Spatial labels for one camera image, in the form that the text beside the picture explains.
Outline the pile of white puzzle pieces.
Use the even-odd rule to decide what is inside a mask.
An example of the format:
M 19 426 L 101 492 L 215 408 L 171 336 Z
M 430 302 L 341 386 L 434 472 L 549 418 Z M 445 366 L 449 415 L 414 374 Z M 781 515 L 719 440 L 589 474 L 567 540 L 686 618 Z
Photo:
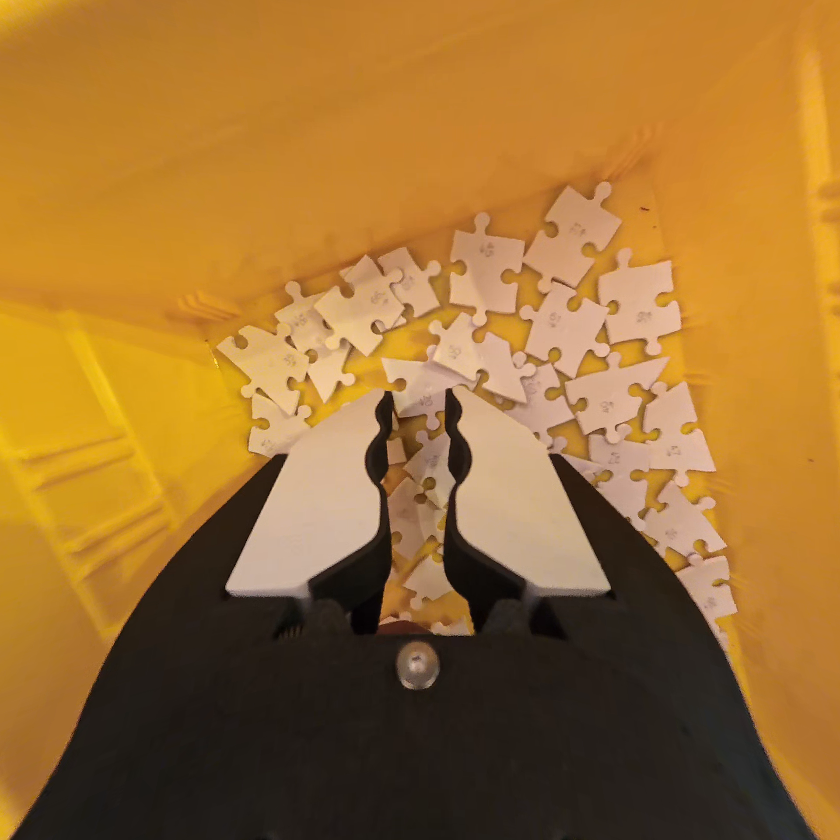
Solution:
M 443 580 L 442 561 L 415 558 L 432 539 L 444 554 L 441 524 L 454 486 L 438 418 L 445 388 L 476 387 L 485 374 L 481 388 L 499 406 L 511 404 L 506 414 L 593 483 L 661 556 L 673 550 L 686 559 L 676 574 L 727 648 L 718 621 L 737 612 L 728 562 L 695 551 L 697 542 L 709 551 L 724 543 L 704 509 L 690 512 L 697 504 L 684 492 L 691 473 L 716 467 L 688 384 L 660 379 L 668 362 L 660 340 L 682 327 L 677 300 L 659 301 L 673 293 L 672 264 L 633 266 L 633 251 L 623 248 L 597 281 L 596 299 L 577 290 L 595 262 L 584 248 L 602 252 L 622 224 L 603 206 L 611 191 L 608 182 L 592 197 L 566 186 L 544 218 L 553 231 L 538 230 L 529 245 L 490 234 L 489 214 L 479 213 L 473 230 L 454 232 L 446 301 L 434 286 L 440 263 L 421 267 L 403 246 L 341 270 L 346 283 L 374 294 L 372 303 L 355 292 L 338 305 L 338 292 L 306 294 L 291 281 L 273 330 L 245 325 L 216 351 L 248 377 L 241 394 L 267 423 L 248 438 L 257 455 L 284 453 L 302 434 L 301 397 L 289 381 L 303 374 L 324 405 L 338 385 L 354 383 L 345 370 L 353 351 L 377 359 L 390 384 L 404 384 L 393 393 L 396 415 L 426 422 L 392 493 L 403 503 L 391 513 L 395 551 L 415 563 L 402 583 L 414 593 L 412 609 L 438 599 L 415 579 Z

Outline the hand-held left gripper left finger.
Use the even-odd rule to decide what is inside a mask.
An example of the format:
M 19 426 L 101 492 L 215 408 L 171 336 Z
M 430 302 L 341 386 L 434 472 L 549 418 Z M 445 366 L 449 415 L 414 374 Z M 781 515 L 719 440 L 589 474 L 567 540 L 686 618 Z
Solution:
M 374 389 L 313 427 L 290 449 L 225 591 L 333 601 L 357 634 L 375 634 L 392 568 L 382 481 L 389 469 L 392 393 Z

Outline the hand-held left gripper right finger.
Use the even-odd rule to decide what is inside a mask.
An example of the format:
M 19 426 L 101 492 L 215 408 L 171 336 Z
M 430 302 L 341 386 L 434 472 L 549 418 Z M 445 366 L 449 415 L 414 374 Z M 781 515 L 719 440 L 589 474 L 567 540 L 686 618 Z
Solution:
M 444 569 L 475 631 L 498 604 L 527 620 L 552 597 L 611 586 L 549 455 L 534 433 L 468 387 L 445 395 L 449 493 Z

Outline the yellow plastic bin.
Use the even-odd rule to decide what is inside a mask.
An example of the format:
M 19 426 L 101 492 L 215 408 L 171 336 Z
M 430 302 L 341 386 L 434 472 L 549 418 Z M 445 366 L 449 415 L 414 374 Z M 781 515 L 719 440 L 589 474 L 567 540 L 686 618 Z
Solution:
M 753 714 L 838 838 L 838 2 L 2 2 L 2 838 L 264 460 L 214 343 L 563 186 L 672 259 Z

